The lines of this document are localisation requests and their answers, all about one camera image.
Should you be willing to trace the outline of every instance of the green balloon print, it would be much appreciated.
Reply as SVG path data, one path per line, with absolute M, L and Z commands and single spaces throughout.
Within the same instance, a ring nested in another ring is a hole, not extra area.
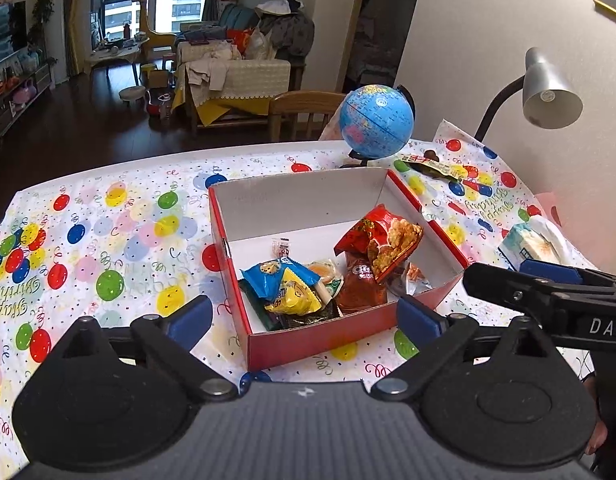
M 17 330 L 15 336 L 15 345 L 19 350 L 25 350 L 30 346 L 30 339 L 32 338 L 32 327 L 30 323 L 24 323 Z
M 530 220 L 530 215 L 528 214 L 528 211 L 526 211 L 525 209 L 519 208 L 519 211 L 517 211 L 517 214 L 519 215 L 519 218 L 521 218 L 524 222 L 528 222 Z
M 124 279 L 116 270 L 104 270 L 97 278 L 97 294 L 104 301 L 112 301 L 124 291 Z
M 408 164 L 406 164 L 403 160 L 396 160 L 392 164 L 394 168 L 400 173 L 406 173 L 410 169 Z
M 410 359 L 419 353 L 417 347 L 399 329 L 394 333 L 394 347 L 397 349 L 397 353 L 404 359 Z
M 177 200 L 179 200 L 179 197 L 177 197 L 177 193 L 175 193 L 174 191 L 169 191 L 168 193 L 164 193 L 157 199 L 157 204 L 162 209 L 170 209 L 177 203 Z
M 10 235 L 9 237 L 4 238 L 2 244 L 0 245 L 0 255 L 8 256 L 10 251 L 15 248 L 16 243 L 17 237 L 15 235 Z

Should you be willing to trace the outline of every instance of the television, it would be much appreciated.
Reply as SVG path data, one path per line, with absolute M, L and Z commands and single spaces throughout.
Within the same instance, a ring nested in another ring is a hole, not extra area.
M 27 44 L 26 3 L 0 4 L 0 61 Z

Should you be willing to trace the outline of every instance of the white cylinder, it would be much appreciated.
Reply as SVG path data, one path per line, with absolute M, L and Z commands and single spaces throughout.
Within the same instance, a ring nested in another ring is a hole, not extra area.
M 66 61 L 66 30 L 64 28 L 64 0 L 53 0 L 54 12 L 44 24 L 46 34 L 46 49 L 48 57 L 57 60 L 54 66 L 54 81 L 56 84 L 68 80 Z

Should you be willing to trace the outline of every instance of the birthday tablecloth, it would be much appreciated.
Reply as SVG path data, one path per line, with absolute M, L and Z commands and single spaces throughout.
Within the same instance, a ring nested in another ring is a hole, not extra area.
M 379 161 L 404 178 L 471 261 L 505 265 L 496 247 L 513 224 L 540 205 L 491 150 L 443 123 L 433 142 L 411 140 L 402 153 L 435 150 L 463 168 L 448 184 L 413 172 L 397 157 Z M 27 460 L 11 409 L 70 324 L 94 316 L 103 327 L 143 314 L 166 314 L 198 294 L 214 305 L 213 325 L 192 353 L 239 383 L 245 362 L 236 337 L 210 231 L 208 187 L 224 180 L 330 170 L 350 162 L 338 140 L 178 153 L 86 171 L 18 192 L 0 224 L 0 479 Z M 581 266 L 591 266 L 582 256 Z M 504 325 L 515 312 L 468 298 L 458 284 L 438 308 L 482 324 Z M 416 349 L 392 329 L 299 362 L 263 370 L 274 381 L 350 381 L 372 385 Z M 584 352 L 562 351 L 582 374 Z

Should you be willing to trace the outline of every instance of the dark wooden floor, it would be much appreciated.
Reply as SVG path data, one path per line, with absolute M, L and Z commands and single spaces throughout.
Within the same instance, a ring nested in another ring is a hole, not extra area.
M 42 95 L 0 143 L 0 222 L 13 195 L 53 178 L 109 164 L 167 153 L 268 142 L 264 126 L 208 129 L 194 134 L 188 121 L 162 126 L 118 92 L 134 85 L 130 66 L 80 75 Z

